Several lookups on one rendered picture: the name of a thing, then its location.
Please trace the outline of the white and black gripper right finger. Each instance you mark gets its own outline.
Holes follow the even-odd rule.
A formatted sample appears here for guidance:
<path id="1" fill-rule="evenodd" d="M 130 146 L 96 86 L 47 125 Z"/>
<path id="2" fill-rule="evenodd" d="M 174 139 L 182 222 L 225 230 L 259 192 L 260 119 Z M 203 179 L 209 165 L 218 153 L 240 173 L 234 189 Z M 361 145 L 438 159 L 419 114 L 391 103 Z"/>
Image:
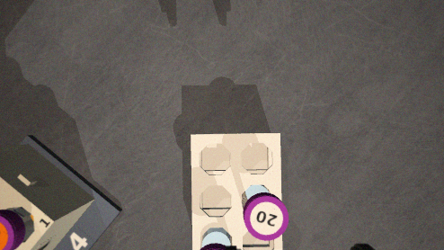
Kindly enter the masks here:
<path id="1" fill-rule="evenodd" d="M 355 244 L 354 247 L 351 247 L 351 250 L 375 250 L 369 244 Z"/>

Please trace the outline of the beige tube rack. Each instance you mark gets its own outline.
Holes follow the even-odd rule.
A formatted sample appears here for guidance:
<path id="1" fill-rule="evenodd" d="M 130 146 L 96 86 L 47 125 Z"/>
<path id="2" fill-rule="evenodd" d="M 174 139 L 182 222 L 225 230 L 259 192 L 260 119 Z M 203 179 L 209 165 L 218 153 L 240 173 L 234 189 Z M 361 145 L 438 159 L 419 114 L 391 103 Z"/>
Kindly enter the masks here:
<path id="1" fill-rule="evenodd" d="M 192 250 L 209 228 L 223 228 L 241 250 L 282 250 L 282 235 L 263 241 L 244 224 L 242 194 L 262 184 L 281 200 L 280 133 L 192 134 Z"/>

